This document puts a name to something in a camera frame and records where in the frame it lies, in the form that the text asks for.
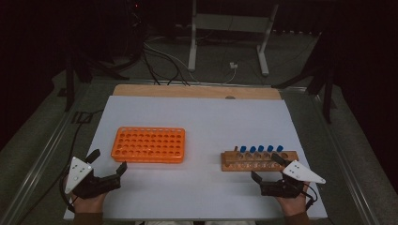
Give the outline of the white metal stand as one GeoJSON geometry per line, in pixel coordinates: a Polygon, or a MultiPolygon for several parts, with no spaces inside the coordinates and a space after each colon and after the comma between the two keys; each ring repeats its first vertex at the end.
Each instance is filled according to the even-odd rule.
{"type": "Polygon", "coordinates": [[[263,76],[267,76],[269,74],[265,50],[268,45],[268,40],[279,8],[278,3],[271,4],[270,13],[265,17],[222,15],[220,13],[199,13],[197,12],[197,0],[192,0],[191,6],[191,46],[189,52],[188,71],[194,72],[196,67],[196,31],[198,29],[205,29],[216,31],[262,33],[264,35],[263,41],[256,46],[256,53],[261,74],[263,76]]]}

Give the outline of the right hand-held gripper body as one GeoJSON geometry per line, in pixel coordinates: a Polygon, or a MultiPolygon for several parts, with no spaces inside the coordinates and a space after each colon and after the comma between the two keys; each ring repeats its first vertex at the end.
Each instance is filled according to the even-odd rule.
{"type": "Polygon", "coordinates": [[[326,180],[297,160],[290,162],[282,170],[282,179],[276,182],[263,181],[259,178],[260,191],[263,196],[286,199],[297,198],[304,193],[306,183],[325,184],[326,180]]]}

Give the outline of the wooden test tube rack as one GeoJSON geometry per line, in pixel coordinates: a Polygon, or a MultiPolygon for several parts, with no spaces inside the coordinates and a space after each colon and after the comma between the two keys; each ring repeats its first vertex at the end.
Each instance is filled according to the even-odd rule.
{"type": "MultiPolygon", "coordinates": [[[[253,154],[253,158],[250,157],[250,150],[246,150],[244,158],[240,158],[240,148],[236,147],[234,150],[225,151],[221,153],[222,171],[223,172],[278,172],[281,171],[284,166],[276,163],[268,156],[268,151],[263,151],[263,156],[260,158],[257,156],[257,150],[253,154]]],[[[282,158],[289,162],[298,160],[299,156],[296,151],[283,151],[282,158]]]]}

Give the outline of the person's right hand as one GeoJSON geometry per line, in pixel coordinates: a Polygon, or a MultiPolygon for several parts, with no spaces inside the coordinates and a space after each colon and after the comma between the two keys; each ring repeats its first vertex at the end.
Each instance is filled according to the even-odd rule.
{"type": "Polygon", "coordinates": [[[300,193],[296,198],[282,198],[277,197],[276,200],[282,212],[286,217],[292,217],[306,212],[306,193],[308,185],[305,184],[303,193],[300,193]]]}

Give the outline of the black tripod stand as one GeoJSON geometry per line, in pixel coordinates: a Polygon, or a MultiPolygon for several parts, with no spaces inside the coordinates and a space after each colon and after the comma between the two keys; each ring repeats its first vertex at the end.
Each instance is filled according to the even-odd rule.
{"type": "Polygon", "coordinates": [[[324,90],[322,114],[330,124],[331,95],[335,66],[333,56],[327,49],[328,43],[329,33],[323,32],[314,45],[300,74],[285,82],[273,84],[272,88],[285,89],[292,84],[312,77],[313,79],[306,88],[306,93],[308,95],[318,95],[321,90],[324,90]]]}
{"type": "Polygon", "coordinates": [[[77,46],[71,45],[65,49],[66,62],[66,108],[68,112],[75,101],[75,82],[74,76],[77,76],[82,83],[90,83],[93,79],[91,68],[97,69],[107,76],[116,80],[126,80],[127,77],[121,76],[111,68],[104,66],[99,61],[90,57],[77,46]]]}

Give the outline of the white board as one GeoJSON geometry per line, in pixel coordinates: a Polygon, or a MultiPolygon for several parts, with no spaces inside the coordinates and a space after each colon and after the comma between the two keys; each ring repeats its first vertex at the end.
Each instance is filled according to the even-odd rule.
{"type": "Polygon", "coordinates": [[[282,216],[261,195],[249,172],[225,172],[221,153],[236,146],[282,146],[307,161],[286,104],[281,100],[187,97],[108,99],[91,143],[101,152],[94,173],[118,164],[110,151],[121,127],[184,128],[185,157],[178,164],[131,163],[121,187],[104,203],[109,220],[263,220],[282,216]]]}

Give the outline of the metal floor rail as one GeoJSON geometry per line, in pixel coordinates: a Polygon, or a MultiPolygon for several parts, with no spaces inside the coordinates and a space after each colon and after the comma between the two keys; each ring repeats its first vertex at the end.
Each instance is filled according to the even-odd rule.
{"type": "Polygon", "coordinates": [[[344,154],[343,147],[339,144],[337,136],[332,130],[331,124],[329,124],[323,115],[323,102],[318,95],[309,95],[311,102],[313,103],[314,109],[316,111],[317,117],[322,124],[323,129],[327,132],[329,139],[331,140],[332,152],[337,158],[337,164],[344,177],[345,183],[351,197],[357,206],[360,213],[360,217],[364,225],[380,225],[375,213],[370,207],[368,201],[366,200],[362,188],[356,178],[351,165],[349,164],[348,158],[344,154]]]}
{"type": "Polygon", "coordinates": [[[14,225],[22,214],[89,85],[75,88],[67,101],[51,93],[0,151],[0,225],[14,225]]]}

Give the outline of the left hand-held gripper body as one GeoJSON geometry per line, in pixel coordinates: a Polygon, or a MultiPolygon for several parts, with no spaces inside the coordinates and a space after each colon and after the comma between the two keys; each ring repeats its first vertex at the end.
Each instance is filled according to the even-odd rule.
{"type": "Polygon", "coordinates": [[[68,179],[64,192],[73,193],[82,199],[89,199],[99,196],[102,193],[110,192],[121,188],[120,177],[115,174],[105,177],[94,175],[91,164],[73,157],[69,165],[68,179]]]}

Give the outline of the person's left hand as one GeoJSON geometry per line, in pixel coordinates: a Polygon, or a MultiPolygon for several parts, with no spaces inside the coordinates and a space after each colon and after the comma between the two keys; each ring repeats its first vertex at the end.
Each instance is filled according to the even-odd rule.
{"type": "Polygon", "coordinates": [[[76,213],[102,213],[106,196],[102,193],[94,198],[82,199],[72,195],[72,205],[76,213]]]}

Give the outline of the dark equipment rack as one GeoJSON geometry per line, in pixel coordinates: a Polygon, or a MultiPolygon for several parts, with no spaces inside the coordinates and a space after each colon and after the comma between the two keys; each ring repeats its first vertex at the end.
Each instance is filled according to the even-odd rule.
{"type": "Polygon", "coordinates": [[[142,0],[124,0],[127,15],[127,41],[124,54],[135,63],[144,46],[145,23],[142,0]]]}

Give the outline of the orange plastic test tube rack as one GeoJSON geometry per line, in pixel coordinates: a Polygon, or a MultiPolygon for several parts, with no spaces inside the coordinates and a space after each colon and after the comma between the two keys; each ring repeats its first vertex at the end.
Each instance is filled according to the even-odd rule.
{"type": "Polygon", "coordinates": [[[120,127],[111,156],[134,163],[181,163],[185,155],[185,129],[181,127],[120,127]]]}

